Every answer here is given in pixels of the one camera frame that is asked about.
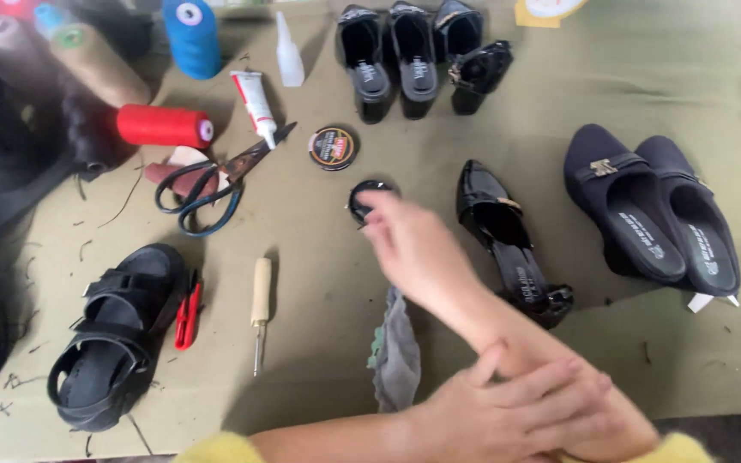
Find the fuzzy yellow sweater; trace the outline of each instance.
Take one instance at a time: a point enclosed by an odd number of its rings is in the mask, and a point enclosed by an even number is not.
[[[210,437],[173,460],[173,463],[263,463],[247,439],[232,433]],[[563,463],[579,463],[564,458]],[[650,455],[627,463],[713,463],[699,442],[682,434],[670,434]]]

